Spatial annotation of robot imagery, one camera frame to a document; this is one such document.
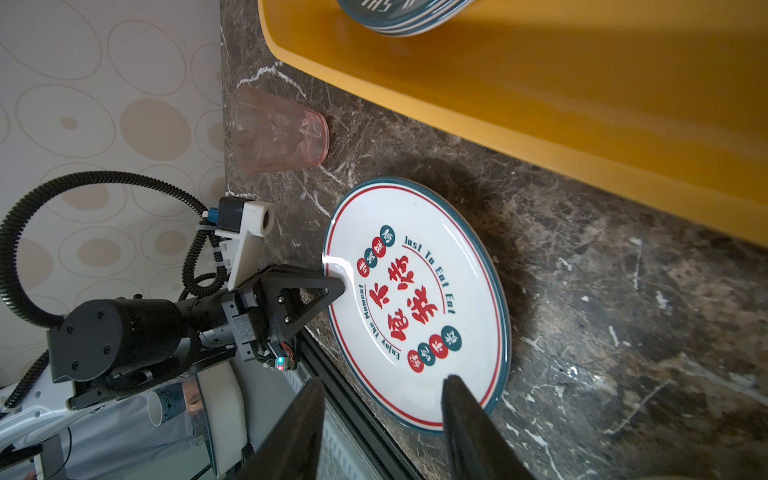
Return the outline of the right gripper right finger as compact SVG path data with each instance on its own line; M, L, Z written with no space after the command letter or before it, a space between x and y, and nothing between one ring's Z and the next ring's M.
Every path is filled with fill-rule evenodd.
M533 479L457 375L443 382L443 435L451 479Z

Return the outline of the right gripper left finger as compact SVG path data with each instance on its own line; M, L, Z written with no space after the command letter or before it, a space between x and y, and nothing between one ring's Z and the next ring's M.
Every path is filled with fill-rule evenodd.
M235 479L315 479L325 417L325 386L309 380Z

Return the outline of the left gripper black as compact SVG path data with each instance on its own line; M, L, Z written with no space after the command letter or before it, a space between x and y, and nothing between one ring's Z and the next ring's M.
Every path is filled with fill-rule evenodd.
M52 379L91 382L145 368L166 371L189 355L235 348L246 360L282 364L283 345L345 292L342 279L274 265L233 291L178 303L102 299L77 307L48 332Z

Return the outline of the white plate red rim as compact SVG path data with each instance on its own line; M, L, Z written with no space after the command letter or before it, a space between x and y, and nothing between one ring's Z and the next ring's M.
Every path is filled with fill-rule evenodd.
M453 375L494 409L511 366L511 315L487 249L446 199L403 178L360 184L331 217L322 264L345 286L329 307L341 354L391 417L440 433Z

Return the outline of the white plate green rim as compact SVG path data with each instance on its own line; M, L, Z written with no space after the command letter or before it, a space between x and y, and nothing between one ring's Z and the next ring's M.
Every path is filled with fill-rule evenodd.
M432 30L473 3L473 0L339 0L351 19L388 37L410 37Z

